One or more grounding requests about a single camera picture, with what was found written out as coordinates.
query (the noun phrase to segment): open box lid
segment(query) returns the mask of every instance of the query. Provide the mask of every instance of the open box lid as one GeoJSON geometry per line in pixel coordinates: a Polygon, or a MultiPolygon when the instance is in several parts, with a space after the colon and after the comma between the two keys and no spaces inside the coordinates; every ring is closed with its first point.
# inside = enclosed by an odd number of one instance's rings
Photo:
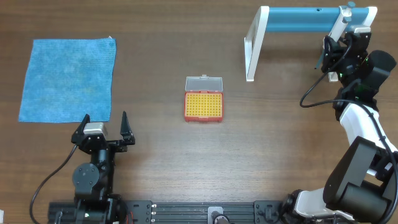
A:
{"type": "Polygon", "coordinates": [[[208,77],[202,75],[201,77],[187,77],[185,82],[185,91],[223,91],[223,78],[208,77]]]}

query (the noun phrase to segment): blue cloth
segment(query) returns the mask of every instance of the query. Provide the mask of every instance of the blue cloth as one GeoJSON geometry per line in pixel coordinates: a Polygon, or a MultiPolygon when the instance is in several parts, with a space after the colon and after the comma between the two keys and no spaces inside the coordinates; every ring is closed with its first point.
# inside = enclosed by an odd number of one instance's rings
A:
{"type": "Polygon", "coordinates": [[[19,121],[109,121],[115,39],[34,40],[19,121]]]}

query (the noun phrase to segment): wooden table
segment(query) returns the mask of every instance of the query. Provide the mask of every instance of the wooden table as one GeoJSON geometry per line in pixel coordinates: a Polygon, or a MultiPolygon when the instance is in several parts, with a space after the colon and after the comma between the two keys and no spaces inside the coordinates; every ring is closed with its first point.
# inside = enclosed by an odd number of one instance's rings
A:
{"type": "MultiPolygon", "coordinates": [[[[398,58],[398,3],[376,5],[369,50],[398,58]]],[[[0,209],[5,222],[31,223],[29,202],[72,149],[72,124],[18,123],[33,39],[116,39],[112,113],[122,111],[137,144],[117,155],[114,192],[160,202],[252,202],[324,186],[348,148],[331,105],[303,109],[299,99],[321,75],[314,66],[325,34],[266,34],[255,82],[244,76],[243,37],[261,5],[335,7],[346,1],[0,1],[0,209]],[[186,123],[186,76],[223,77],[222,123],[186,123]]],[[[324,81],[308,102],[334,98],[324,81]]],[[[377,95],[381,123],[397,144],[398,69],[377,95]]],[[[81,151],[41,190],[34,213],[46,222],[51,201],[74,196],[81,151]]]]}

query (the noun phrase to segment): cable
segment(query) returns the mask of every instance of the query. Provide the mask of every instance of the cable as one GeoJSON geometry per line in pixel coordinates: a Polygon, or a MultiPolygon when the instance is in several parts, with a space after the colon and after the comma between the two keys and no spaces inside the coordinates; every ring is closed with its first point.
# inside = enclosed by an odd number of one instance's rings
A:
{"type": "Polygon", "coordinates": [[[30,213],[30,219],[32,219],[32,221],[35,224],[39,224],[39,222],[35,219],[34,215],[33,215],[33,204],[35,203],[35,199],[37,197],[37,195],[39,194],[39,191],[41,190],[41,188],[43,187],[43,185],[54,175],[56,174],[60,169],[62,169],[62,167],[64,167],[64,165],[69,161],[69,159],[72,157],[73,153],[76,151],[77,145],[75,145],[72,149],[72,151],[69,153],[69,156],[67,157],[67,159],[65,159],[65,161],[60,165],[60,167],[58,167],[56,170],[54,170],[48,177],[46,177],[43,182],[39,185],[39,187],[37,188],[35,194],[33,194],[32,200],[30,201],[30,206],[29,206],[29,213],[30,213]]]}
{"type": "Polygon", "coordinates": [[[364,106],[361,103],[358,103],[356,101],[353,100],[325,100],[325,101],[321,101],[318,103],[313,103],[310,105],[303,105],[303,101],[305,99],[305,97],[321,82],[321,80],[328,74],[328,72],[330,72],[331,70],[333,70],[339,63],[341,63],[341,61],[345,58],[345,56],[347,55],[347,53],[351,50],[351,46],[352,46],[352,39],[349,39],[349,44],[348,44],[348,48],[346,50],[346,52],[343,54],[343,56],[332,66],[330,67],[312,86],[311,88],[303,95],[303,97],[300,100],[300,106],[302,108],[311,108],[314,106],[319,106],[319,105],[324,105],[327,103],[334,103],[334,102],[347,102],[347,103],[352,103],[355,105],[358,105],[359,107],[361,107],[363,110],[365,110],[365,112],[368,114],[368,116],[370,117],[370,119],[373,122],[374,127],[376,128],[377,134],[379,135],[380,141],[382,142],[383,146],[386,148],[386,151],[390,157],[391,163],[392,163],[392,168],[394,170],[394,175],[396,178],[396,185],[395,185],[395,196],[394,196],[394,200],[392,203],[390,203],[389,208],[387,209],[387,212],[385,213],[384,217],[379,221],[378,224],[386,224],[392,217],[392,214],[394,213],[395,209],[397,208],[397,204],[398,204],[398,166],[397,166],[397,162],[396,159],[394,157],[393,152],[391,151],[390,147],[388,146],[387,142],[386,142],[386,137],[381,133],[380,127],[376,121],[376,119],[373,116],[373,113],[371,113],[368,108],[366,106],[364,106]]]}

